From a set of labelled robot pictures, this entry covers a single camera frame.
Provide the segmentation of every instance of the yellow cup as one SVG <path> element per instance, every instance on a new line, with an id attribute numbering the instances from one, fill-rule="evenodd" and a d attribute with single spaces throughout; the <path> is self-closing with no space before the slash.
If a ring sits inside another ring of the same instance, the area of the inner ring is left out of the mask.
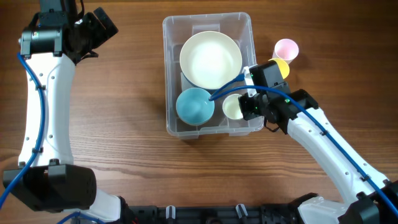
<path id="1" fill-rule="evenodd" d="M 269 59 L 269 61 L 270 60 L 273 60 L 276 62 L 276 64 L 278 64 L 280 73 L 282 74 L 282 78 L 285 79 L 290 73 L 289 65 L 284 60 L 282 60 L 280 58 Z"/>

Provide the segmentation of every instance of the pink cup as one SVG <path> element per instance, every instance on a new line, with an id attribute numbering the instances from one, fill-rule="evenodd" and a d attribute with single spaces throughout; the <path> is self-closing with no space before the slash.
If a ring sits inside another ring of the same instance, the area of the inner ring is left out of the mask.
<path id="1" fill-rule="evenodd" d="M 275 44 L 272 58 L 280 58 L 288 64 L 299 54 L 299 47 L 293 40 L 282 39 Z"/>

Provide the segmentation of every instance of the blue plate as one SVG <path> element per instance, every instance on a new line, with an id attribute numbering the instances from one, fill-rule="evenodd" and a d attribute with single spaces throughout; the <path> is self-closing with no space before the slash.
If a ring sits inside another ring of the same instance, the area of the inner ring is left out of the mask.
<path id="1" fill-rule="evenodd" d="M 214 113 L 214 101 L 210 93 L 201 88 L 189 88 L 177 98 L 176 109 L 180 119 L 193 126 L 206 123 Z"/>

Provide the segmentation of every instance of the storage box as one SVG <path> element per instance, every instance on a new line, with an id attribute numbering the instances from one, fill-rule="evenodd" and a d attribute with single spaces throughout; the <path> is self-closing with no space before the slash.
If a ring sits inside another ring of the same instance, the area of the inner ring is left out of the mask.
<path id="1" fill-rule="evenodd" d="M 175 102 L 178 96 L 182 91 L 193 87 L 181 71 L 181 48 L 191 36 L 203 31 L 218 31 L 228 35 L 241 50 L 243 67 L 256 64 L 251 20 L 245 12 L 169 16 L 165 18 L 163 21 L 163 41 L 167 131 L 180 139 L 194 139 L 202 134 L 216 133 L 243 136 L 262 129 L 264 125 L 263 117 L 250 121 L 228 119 L 222 109 L 223 101 L 227 96 L 215 101 L 215 112 L 211 119 L 203 125 L 190 126 L 177 116 Z M 234 93 L 244 94 L 245 92 L 245 90 L 240 90 Z"/>

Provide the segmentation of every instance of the table top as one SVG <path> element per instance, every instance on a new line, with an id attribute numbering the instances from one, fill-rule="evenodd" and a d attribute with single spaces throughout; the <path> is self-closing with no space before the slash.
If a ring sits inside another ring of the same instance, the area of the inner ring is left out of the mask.
<path id="1" fill-rule="evenodd" d="M 18 38 L 38 1 L 0 3 L 0 170 L 15 169 L 25 132 L 27 80 Z M 78 64 L 70 92 L 75 164 L 130 205 L 214 206 L 286 203 L 316 192 L 341 197 L 312 156 L 282 132 L 181 141 L 165 127 L 162 21 L 167 16 L 243 11 L 251 16 L 258 63 L 274 44 L 295 40 L 286 81 L 319 102 L 340 134 L 376 169 L 398 179 L 398 3 L 358 1 L 87 1 L 119 33 L 99 58 Z M 0 223 L 55 223 L 14 196 Z"/>

